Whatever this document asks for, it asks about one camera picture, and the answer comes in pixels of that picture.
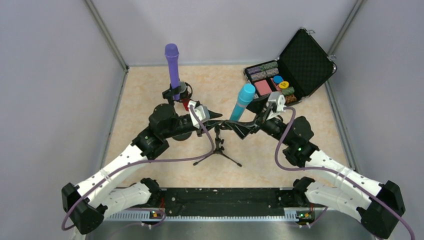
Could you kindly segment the purple toy microphone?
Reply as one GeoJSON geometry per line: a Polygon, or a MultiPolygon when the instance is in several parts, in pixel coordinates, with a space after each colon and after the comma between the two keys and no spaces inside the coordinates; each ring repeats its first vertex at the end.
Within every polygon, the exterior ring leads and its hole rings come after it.
{"type": "Polygon", "coordinates": [[[165,46],[164,52],[165,58],[168,64],[170,86],[172,89],[176,89],[180,86],[179,78],[179,68],[178,68],[178,59],[179,59],[179,50],[175,43],[168,43],[165,46]]]}

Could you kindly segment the black round base stand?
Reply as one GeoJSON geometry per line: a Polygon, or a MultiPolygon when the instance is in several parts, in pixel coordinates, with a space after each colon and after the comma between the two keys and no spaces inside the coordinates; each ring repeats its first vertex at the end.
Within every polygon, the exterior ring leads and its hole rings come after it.
{"type": "Polygon", "coordinates": [[[172,89],[170,86],[168,90],[165,90],[162,93],[162,98],[166,99],[168,103],[173,106],[174,102],[178,102],[178,100],[180,99],[180,91],[180,85],[176,89],[172,89]]]}

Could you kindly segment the black tripod mic stand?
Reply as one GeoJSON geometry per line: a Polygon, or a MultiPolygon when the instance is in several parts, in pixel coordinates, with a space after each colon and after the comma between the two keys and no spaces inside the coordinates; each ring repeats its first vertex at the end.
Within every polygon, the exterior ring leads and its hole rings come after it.
{"type": "Polygon", "coordinates": [[[197,166],[199,163],[201,163],[202,161],[204,161],[205,159],[209,158],[212,155],[221,155],[223,157],[225,157],[226,159],[230,160],[231,162],[235,163],[238,167],[242,167],[243,165],[240,162],[237,162],[236,160],[234,160],[233,158],[229,157],[228,155],[226,155],[224,153],[224,142],[225,140],[223,138],[220,137],[221,134],[221,127],[219,125],[214,127],[214,132],[215,132],[215,138],[214,138],[214,150],[212,151],[212,153],[208,154],[207,156],[203,157],[202,159],[194,162],[192,165],[193,166],[197,166]]]}

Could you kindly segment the cyan toy microphone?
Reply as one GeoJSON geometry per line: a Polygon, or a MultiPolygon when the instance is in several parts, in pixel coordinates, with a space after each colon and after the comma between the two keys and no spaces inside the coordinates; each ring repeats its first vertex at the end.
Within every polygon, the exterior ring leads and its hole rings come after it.
{"type": "Polygon", "coordinates": [[[229,120],[239,121],[246,107],[252,102],[256,94],[256,88],[253,84],[245,84],[239,91],[236,104],[232,110],[229,120]]]}

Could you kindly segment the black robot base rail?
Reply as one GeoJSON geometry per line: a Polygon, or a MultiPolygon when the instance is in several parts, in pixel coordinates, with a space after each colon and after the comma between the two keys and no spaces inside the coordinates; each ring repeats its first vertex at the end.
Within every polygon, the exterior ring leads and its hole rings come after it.
{"type": "Polygon", "coordinates": [[[318,207],[301,200],[291,188],[163,188],[136,208],[161,209],[168,217],[283,216],[289,208],[318,207]]]}

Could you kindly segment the red glitter microphone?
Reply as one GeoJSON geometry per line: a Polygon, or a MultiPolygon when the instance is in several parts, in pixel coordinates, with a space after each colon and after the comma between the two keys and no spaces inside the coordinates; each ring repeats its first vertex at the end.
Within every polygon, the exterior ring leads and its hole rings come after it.
{"type": "Polygon", "coordinates": [[[189,111],[190,98],[183,98],[181,100],[181,103],[183,104],[184,109],[188,112],[189,111]]]}

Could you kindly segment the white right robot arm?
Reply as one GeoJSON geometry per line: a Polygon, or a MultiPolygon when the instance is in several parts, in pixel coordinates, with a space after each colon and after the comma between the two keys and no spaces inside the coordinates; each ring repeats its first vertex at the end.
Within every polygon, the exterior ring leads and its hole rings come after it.
{"type": "Polygon", "coordinates": [[[274,156],[283,154],[291,172],[311,171],[331,183],[327,186],[308,177],[294,182],[293,188],[302,201],[323,205],[357,220],[368,232],[388,239],[398,223],[403,223],[405,204],[400,187],[368,178],[327,155],[311,142],[313,131],[304,116],[293,114],[284,123],[283,103],[255,99],[247,109],[255,113],[251,122],[225,120],[222,128],[240,138],[263,131],[278,141],[274,156]]]}

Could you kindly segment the shock mount tripod stand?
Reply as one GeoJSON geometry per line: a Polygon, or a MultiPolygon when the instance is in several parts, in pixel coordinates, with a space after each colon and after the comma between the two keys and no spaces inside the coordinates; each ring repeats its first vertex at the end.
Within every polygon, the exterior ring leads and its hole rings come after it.
{"type": "Polygon", "coordinates": [[[181,103],[181,100],[184,98],[190,98],[190,100],[192,100],[192,96],[193,96],[192,86],[189,83],[184,81],[180,81],[179,85],[180,85],[180,93],[179,93],[178,102],[181,103]]]}

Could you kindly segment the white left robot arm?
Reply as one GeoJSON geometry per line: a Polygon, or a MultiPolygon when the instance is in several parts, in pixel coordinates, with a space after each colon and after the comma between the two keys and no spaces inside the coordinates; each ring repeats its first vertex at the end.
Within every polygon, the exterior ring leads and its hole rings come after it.
{"type": "Polygon", "coordinates": [[[76,228],[86,235],[98,228],[104,219],[127,208],[152,203],[160,192],[151,178],[144,178],[129,187],[117,186],[138,169],[159,163],[158,157],[169,148],[168,138],[190,136],[202,130],[210,135],[206,123],[222,117],[198,101],[189,101],[189,113],[178,115],[172,104],[157,105],[148,118],[148,126],[113,161],[97,173],[61,190],[62,206],[66,213],[61,229],[76,228]]]}

